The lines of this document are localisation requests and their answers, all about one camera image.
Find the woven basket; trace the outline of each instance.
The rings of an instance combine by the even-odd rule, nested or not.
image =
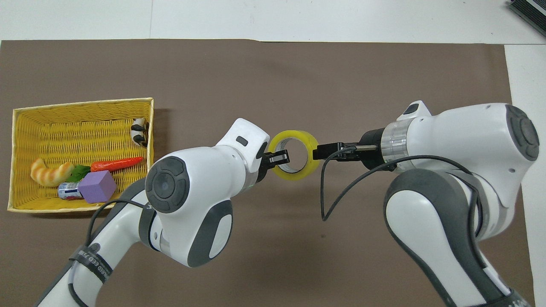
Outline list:
[[[134,118],[149,123],[148,146],[133,143],[130,127]],[[95,161],[144,157],[136,166],[112,173],[118,198],[130,184],[146,176],[153,163],[153,99],[45,105],[13,110],[11,175],[8,210],[54,213],[96,210],[99,204],[64,200],[56,187],[32,180],[31,164],[38,157],[49,168],[64,162],[91,165]]]

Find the toy carrot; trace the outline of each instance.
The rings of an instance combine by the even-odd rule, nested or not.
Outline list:
[[[125,158],[121,160],[113,160],[113,161],[97,161],[91,164],[91,171],[99,172],[101,170],[109,170],[110,172],[113,172],[118,169],[137,165],[143,159],[144,158],[142,157],[135,157],[135,158]]]
[[[66,182],[78,182],[82,180],[89,172],[99,172],[101,170],[108,170],[113,172],[126,167],[131,167],[144,160],[142,157],[125,158],[121,160],[112,161],[96,161],[91,166],[76,165],[72,170],[72,175],[66,180]]]

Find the black and white toy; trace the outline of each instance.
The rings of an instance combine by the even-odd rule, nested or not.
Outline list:
[[[150,123],[145,118],[134,119],[131,125],[131,139],[139,146],[148,146],[148,128]]]

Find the bread roll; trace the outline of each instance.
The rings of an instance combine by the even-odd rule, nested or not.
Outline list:
[[[37,158],[31,166],[31,177],[43,186],[53,187],[67,180],[73,169],[72,162],[67,162],[55,169],[47,168],[44,160]]]

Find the purple cube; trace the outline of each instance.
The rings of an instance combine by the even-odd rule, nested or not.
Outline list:
[[[88,173],[78,185],[81,195],[90,204],[107,202],[116,187],[114,178],[107,170]]]

